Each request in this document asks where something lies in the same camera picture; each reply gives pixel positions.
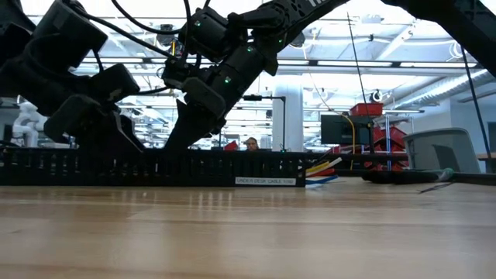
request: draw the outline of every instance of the white column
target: white column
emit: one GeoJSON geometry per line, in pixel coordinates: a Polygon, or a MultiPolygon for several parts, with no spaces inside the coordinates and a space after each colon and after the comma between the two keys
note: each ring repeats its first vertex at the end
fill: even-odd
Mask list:
{"type": "Polygon", "coordinates": [[[260,138],[260,148],[271,149],[272,148],[272,138],[270,136],[262,136],[260,138]]]}
{"type": "MultiPolygon", "coordinates": [[[[274,97],[286,97],[285,147],[291,152],[303,151],[303,87],[301,76],[277,76],[274,97]]],[[[284,103],[274,99],[272,103],[272,150],[280,151],[283,143],[284,103]]]]}

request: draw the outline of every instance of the red wire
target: red wire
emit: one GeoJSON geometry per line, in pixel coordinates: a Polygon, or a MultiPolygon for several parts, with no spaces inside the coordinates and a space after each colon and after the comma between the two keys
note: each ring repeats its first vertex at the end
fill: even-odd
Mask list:
{"type": "Polygon", "coordinates": [[[335,170],[333,168],[323,170],[321,172],[318,172],[316,174],[312,174],[309,177],[318,177],[318,176],[329,176],[331,174],[334,174],[335,170]]]}

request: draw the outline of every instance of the person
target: person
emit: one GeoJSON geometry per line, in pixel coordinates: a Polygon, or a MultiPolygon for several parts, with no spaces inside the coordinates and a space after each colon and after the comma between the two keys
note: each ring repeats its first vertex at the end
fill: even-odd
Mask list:
{"type": "Polygon", "coordinates": [[[259,150],[258,147],[258,142],[255,138],[250,137],[249,139],[246,140],[246,151],[257,151],[259,150]]]}

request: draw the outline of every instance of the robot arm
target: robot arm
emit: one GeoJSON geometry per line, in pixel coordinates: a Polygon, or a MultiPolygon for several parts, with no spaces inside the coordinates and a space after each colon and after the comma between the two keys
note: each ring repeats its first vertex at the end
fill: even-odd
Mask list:
{"type": "MultiPolygon", "coordinates": [[[[225,117],[262,71],[277,72],[277,53],[310,23],[348,0],[273,0],[227,19],[209,7],[198,9],[179,40],[190,54],[218,63],[208,69],[170,57],[162,75],[172,88],[186,92],[178,102],[179,119],[166,149],[183,150],[217,133],[225,117]],[[252,39],[247,30],[252,29],[252,39]]],[[[496,17],[474,0],[382,0],[420,19],[439,23],[484,67],[496,75],[496,17]]],[[[139,87],[121,64],[93,77],[78,77],[77,67],[97,53],[107,36],[84,16],[75,0],[55,0],[38,26],[22,13],[18,0],[0,0],[0,89],[2,96],[23,95],[50,116],[45,133],[57,140],[69,134],[81,148],[115,156],[139,153],[131,120],[115,102],[139,87]]]]}
{"type": "MultiPolygon", "coordinates": [[[[191,54],[199,53],[219,66],[205,71],[184,70],[175,64],[165,71],[169,77],[184,81],[187,104],[179,103],[179,119],[166,148],[184,149],[205,134],[219,131],[226,114],[242,98],[244,91],[262,71],[275,75],[277,53],[283,50],[310,23],[320,19],[348,0],[273,0],[258,9],[223,19],[210,8],[192,16],[188,38],[191,54]],[[253,41],[246,38],[252,29],[253,41]]],[[[496,16],[474,0],[382,0],[402,7],[413,16],[440,24],[488,71],[496,76],[496,16]]]]}
{"type": "Polygon", "coordinates": [[[0,92],[22,95],[49,116],[44,132],[56,142],[67,134],[94,155],[138,154],[143,145],[115,105],[140,90],[126,67],[116,64],[93,77],[69,71],[107,40],[77,10],[84,8],[76,1],[56,0],[34,26],[18,0],[0,0],[0,92]]]}

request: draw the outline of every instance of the desk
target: desk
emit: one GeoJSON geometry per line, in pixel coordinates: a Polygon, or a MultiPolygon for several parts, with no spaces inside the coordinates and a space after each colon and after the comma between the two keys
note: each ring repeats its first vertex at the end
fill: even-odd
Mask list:
{"type": "Polygon", "coordinates": [[[0,188],[0,278],[494,278],[496,188],[0,188]]]}
{"type": "Polygon", "coordinates": [[[482,153],[482,154],[478,154],[477,155],[477,159],[479,161],[483,161],[486,163],[486,173],[487,174],[496,174],[496,153],[491,153],[491,158],[492,158],[492,170],[489,168],[489,166],[487,165],[487,161],[489,160],[489,158],[487,157],[487,154],[486,153],[482,153]]]}

